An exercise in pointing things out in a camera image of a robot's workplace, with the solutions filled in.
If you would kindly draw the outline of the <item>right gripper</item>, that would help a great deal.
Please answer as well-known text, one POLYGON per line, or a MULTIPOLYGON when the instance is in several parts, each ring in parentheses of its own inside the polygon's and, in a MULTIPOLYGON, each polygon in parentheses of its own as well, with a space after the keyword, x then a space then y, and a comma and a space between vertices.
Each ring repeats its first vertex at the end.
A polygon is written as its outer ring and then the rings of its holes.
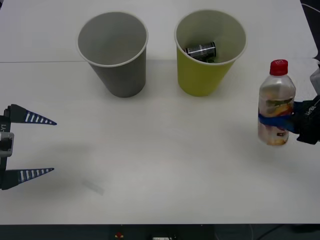
POLYGON ((293 112, 289 115, 267 117, 259 113, 258 120, 263 125, 299 134, 299 142, 315 145, 320 141, 320 96, 312 100, 294 101, 293 112))

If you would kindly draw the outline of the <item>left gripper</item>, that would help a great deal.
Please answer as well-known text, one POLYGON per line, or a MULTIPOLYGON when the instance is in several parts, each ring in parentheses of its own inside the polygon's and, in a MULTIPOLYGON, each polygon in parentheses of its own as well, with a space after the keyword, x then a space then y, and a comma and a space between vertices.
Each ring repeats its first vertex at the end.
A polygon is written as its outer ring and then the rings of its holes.
POLYGON ((8 190, 22 183, 33 180, 54 168, 6 170, 7 158, 12 155, 11 122, 17 124, 41 124, 56 126, 53 120, 29 111, 17 104, 9 105, 0 116, 0 189, 8 190))

